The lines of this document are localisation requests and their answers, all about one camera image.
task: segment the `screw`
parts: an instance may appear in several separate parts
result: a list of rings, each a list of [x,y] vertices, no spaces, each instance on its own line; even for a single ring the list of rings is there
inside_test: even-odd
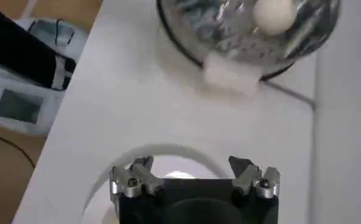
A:
[[[270,182],[267,179],[261,179],[259,184],[260,184],[260,187],[270,188]]]
[[[127,181],[127,186],[128,187],[136,187],[137,185],[138,185],[137,178],[132,177]]]

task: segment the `white foam block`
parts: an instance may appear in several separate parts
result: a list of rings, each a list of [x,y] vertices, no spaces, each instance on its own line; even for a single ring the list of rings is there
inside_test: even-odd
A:
[[[205,83],[209,86],[250,97],[257,92],[262,73],[259,66],[238,63],[215,52],[209,53],[203,68]]]

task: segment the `white sponge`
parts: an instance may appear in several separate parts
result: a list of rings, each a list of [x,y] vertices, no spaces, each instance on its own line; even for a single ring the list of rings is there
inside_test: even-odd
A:
[[[297,14],[293,0],[258,0],[253,19],[267,35],[279,35],[292,27]]]
[[[238,63],[211,52],[204,62],[203,72],[205,83],[209,86],[251,97],[258,90],[263,69],[259,66]]]

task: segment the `white ball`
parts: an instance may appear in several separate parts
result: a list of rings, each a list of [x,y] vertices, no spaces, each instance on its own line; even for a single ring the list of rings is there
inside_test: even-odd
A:
[[[267,35],[279,35],[291,28],[296,13],[293,0],[258,0],[253,8],[253,19]]]

